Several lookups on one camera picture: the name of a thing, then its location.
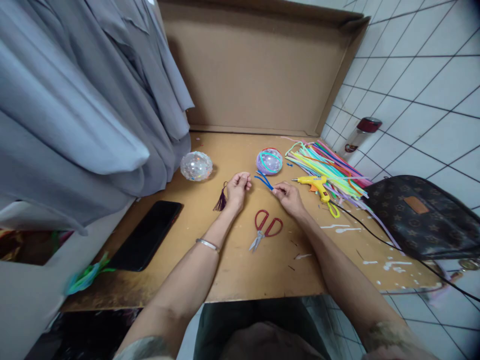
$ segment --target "forearm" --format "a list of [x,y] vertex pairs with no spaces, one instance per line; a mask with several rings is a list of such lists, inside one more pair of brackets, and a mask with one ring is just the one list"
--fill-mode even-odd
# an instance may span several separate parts
[[[221,249],[237,214],[235,206],[227,205],[202,239]],[[210,291],[218,263],[219,254],[215,250],[195,243],[140,313],[119,351],[138,339],[161,336],[176,356],[190,320]]]
[[376,323],[405,324],[374,285],[305,211],[296,217],[320,264],[328,292],[362,338]]

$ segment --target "black smartphone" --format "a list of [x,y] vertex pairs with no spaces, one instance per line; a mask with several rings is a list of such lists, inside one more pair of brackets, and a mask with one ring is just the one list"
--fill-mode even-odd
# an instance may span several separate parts
[[157,201],[108,263],[109,268],[140,272],[147,267],[169,232],[182,204]]

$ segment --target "red bottle cap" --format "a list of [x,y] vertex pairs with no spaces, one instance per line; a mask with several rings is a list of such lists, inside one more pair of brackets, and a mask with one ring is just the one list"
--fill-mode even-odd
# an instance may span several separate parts
[[364,117],[356,128],[366,133],[374,133],[379,129],[380,125],[382,125],[380,120],[374,117]]

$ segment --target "black power cord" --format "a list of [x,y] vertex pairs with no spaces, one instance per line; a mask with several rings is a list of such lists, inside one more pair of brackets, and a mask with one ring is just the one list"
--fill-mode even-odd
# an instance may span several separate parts
[[424,263],[421,259],[419,259],[417,256],[415,256],[414,254],[412,254],[411,252],[409,253],[408,251],[405,251],[404,249],[400,249],[396,246],[393,246],[393,245],[390,245],[388,242],[386,241],[383,241],[381,238],[379,238],[377,235],[375,235],[373,232],[370,231],[370,229],[368,227],[365,226],[365,224],[363,222],[361,222],[359,219],[357,219],[354,215],[352,215],[351,213],[349,213],[347,210],[345,210],[343,207],[337,205],[336,203],[334,203],[332,200],[330,200],[330,203],[332,203],[332,205],[336,206],[337,208],[343,210],[346,214],[350,215],[352,218],[354,218],[355,220],[357,220],[360,224],[362,224],[362,226],[365,228],[365,230],[367,230],[370,234],[372,234],[374,237],[376,237],[379,241],[381,241],[382,243],[388,245],[389,247],[391,248],[394,248],[394,249],[397,249],[398,251],[400,252],[404,252],[406,253],[408,256],[410,256],[411,258],[417,260],[420,264],[422,264],[424,267],[426,267],[428,270],[430,270],[432,273],[434,273],[435,275],[437,275],[440,279],[442,279],[444,282],[446,282],[448,285],[450,285],[452,288],[454,289],[457,289],[459,292],[461,292],[463,295],[465,296],[468,296],[469,298],[472,298],[474,300],[477,300],[478,302],[480,302],[480,298],[476,297],[476,296],[473,296],[472,294],[466,292],[465,290],[462,290],[461,288],[459,288],[457,285],[455,285],[453,282],[447,280],[446,278],[444,278],[442,275],[440,275],[438,272],[436,272],[433,268],[431,268],[429,265],[427,265],[426,263]]

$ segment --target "person's left hand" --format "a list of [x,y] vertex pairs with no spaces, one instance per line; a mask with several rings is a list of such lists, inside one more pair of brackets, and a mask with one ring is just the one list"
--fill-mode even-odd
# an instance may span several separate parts
[[252,179],[249,172],[236,173],[226,185],[227,207],[233,207],[236,211],[244,207],[245,192],[252,187]]

